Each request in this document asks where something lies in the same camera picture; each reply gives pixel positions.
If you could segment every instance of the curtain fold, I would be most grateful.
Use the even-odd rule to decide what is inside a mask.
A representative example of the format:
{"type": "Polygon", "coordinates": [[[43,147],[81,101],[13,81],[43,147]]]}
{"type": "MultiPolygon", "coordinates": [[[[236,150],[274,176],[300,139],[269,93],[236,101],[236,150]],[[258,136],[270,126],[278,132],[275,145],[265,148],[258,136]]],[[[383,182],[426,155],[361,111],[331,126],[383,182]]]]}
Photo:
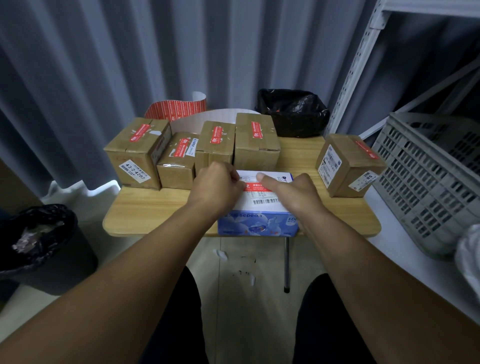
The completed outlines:
{"type": "MultiPolygon", "coordinates": [[[[95,189],[116,178],[103,147],[155,101],[202,91],[208,108],[252,109],[260,88],[299,88],[332,109],[374,5],[2,1],[0,158],[38,196],[51,180],[95,189]]],[[[392,16],[339,131],[363,132],[448,75],[478,27],[459,18],[392,16]],[[426,76],[430,65],[439,71],[426,76]]]]}

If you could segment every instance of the plastic basket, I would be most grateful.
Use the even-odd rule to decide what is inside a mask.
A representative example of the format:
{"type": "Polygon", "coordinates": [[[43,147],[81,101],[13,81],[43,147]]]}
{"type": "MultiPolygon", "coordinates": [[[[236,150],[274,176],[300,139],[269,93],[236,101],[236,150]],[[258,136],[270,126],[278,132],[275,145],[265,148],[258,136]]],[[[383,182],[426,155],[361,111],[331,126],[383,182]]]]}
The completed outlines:
{"type": "Polygon", "coordinates": [[[391,113],[373,149],[388,169],[374,187],[428,256],[453,258],[480,223],[480,125],[471,119],[391,113]]]}

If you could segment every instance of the black trash bin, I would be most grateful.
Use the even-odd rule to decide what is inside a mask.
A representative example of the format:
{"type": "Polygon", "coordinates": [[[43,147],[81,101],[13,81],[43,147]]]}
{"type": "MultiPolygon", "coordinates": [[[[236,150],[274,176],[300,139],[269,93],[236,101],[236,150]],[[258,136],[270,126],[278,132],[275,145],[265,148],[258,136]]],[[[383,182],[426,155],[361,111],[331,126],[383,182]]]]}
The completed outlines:
{"type": "Polygon", "coordinates": [[[255,110],[272,117],[278,136],[290,138],[320,135],[330,118],[330,111],[320,98],[303,90],[262,88],[255,110]]]}
{"type": "Polygon", "coordinates": [[[31,207],[1,221],[0,236],[0,279],[57,296],[98,266],[77,216],[65,205],[31,207]]]}

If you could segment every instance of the blue and white box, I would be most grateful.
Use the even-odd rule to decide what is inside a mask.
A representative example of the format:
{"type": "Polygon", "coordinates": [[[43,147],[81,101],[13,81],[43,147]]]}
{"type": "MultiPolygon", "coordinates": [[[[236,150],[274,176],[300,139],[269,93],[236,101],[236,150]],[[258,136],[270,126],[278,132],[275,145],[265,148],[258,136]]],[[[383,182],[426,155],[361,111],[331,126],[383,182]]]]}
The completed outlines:
{"type": "MultiPolygon", "coordinates": [[[[259,171],[239,170],[247,186],[233,210],[218,220],[218,234],[230,236],[295,236],[298,223],[285,209],[277,195],[265,189],[256,178],[259,171]]],[[[286,172],[262,173],[284,183],[293,181],[286,172]]]]}

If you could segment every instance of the black trash bag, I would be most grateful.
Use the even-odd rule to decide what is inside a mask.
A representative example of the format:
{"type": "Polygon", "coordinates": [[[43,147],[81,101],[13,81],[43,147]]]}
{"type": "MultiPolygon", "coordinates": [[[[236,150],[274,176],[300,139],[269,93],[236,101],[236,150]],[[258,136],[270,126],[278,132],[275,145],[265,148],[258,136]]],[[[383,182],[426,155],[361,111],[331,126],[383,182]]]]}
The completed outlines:
{"type": "Polygon", "coordinates": [[[31,207],[20,214],[0,222],[0,278],[32,271],[41,267],[66,244],[77,225],[76,215],[65,205],[53,204],[31,207]],[[19,252],[14,248],[25,228],[33,230],[39,225],[52,229],[40,233],[38,240],[19,252]]]}
{"type": "Polygon", "coordinates": [[[320,135],[328,124],[330,111],[309,91],[262,88],[255,110],[271,115],[276,134],[290,138],[320,135]]]}

